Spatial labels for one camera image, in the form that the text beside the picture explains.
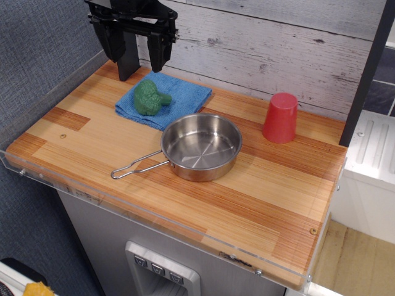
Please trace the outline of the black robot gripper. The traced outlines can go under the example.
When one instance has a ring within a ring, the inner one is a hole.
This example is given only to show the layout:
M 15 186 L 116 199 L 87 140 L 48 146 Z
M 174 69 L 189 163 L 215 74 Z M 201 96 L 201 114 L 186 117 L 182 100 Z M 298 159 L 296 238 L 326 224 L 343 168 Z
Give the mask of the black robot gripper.
M 118 62 L 126 51 L 123 31 L 148 36 L 151 68 L 158 73 L 170 60 L 178 37 L 178 14 L 160 1 L 86 1 L 90 22 L 106 54 Z

